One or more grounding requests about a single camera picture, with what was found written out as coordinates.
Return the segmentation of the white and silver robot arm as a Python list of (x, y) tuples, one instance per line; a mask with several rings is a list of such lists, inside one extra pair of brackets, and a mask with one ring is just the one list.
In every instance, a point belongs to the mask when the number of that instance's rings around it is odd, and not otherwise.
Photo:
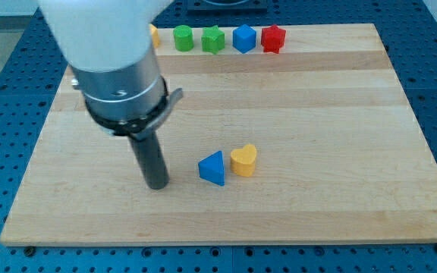
[(118, 136), (148, 137), (171, 113), (149, 25), (171, 0), (39, 0), (94, 121)]

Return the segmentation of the yellow block behind arm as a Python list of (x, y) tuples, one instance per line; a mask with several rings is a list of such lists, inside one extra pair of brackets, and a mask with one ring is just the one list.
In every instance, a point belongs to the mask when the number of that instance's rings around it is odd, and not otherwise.
[(159, 38), (159, 30), (153, 24), (149, 25), (149, 29), (150, 29), (150, 33), (151, 33), (153, 47), (156, 49), (161, 44), (161, 40)]

